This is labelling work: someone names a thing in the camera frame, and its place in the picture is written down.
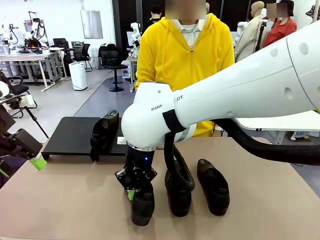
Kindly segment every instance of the black leather shoe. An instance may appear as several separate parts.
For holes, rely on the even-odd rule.
[[[181,167],[176,160],[175,165],[180,173],[183,174]],[[180,186],[180,184],[171,176],[169,171],[166,171],[165,173],[164,184],[168,196],[169,208],[172,214],[177,217],[188,215],[192,199],[191,191]]]
[[[131,201],[131,220],[135,225],[149,224],[155,210],[155,196],[152,184],[144,186],[141,191],[134,194]]]
[[[119,112],[112,110],[101,118],[93,127],[90,144],[93,149],[103,149],[115,136],[119,126]]]
[[[205,159],[198,161],[197,177],[208,202],[210,212],[217,216],[225,215],[230,204],[227,180],[211,162]]]

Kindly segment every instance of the person in red shirt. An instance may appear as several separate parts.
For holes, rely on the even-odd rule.
[[[297,23],[290,18],[294,16],[294,6],[295,3],[291,0],[282,0],[277,3],[276,15],[278,18],[281,17],[281,20],[278,19],[273,25],[263,44],[264,48],[297,31]]]

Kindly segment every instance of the white collared shirt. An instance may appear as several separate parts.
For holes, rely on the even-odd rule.
[[[197,24],[181,25],[179,20],[172,20],[178,30],[181,31],[186,43],[189,45],[191,50],[193,50],[199,34],[201,33],[202,29],[204,29],[206,21],[207,19],[199,19]]]

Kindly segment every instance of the red shirt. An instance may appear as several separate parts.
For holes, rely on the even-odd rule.
[[[280,25],[280,21],[277,21],[273,25],[273,28],[269,32],[268,36],[266,36],[263,47],[265,48],[266,46],[273,44],[285,36],[294,33],[295,31],[297,31],[297,23],[291,18],[289,18],[288,21],[286,21],[286,23],[283,25]]]

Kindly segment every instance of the black platform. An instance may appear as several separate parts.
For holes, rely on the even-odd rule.
[[[91,148],[90,137],[94,125],[100,117],[71,117],[61,119],[52,137],[46,144],[42,155],[48,159],[50,155],[91,156],[92,161],[99,156],[125,156],[127,145],[119,145],[118,137],[123,137],[121,118],[115,138],[100,152]]]

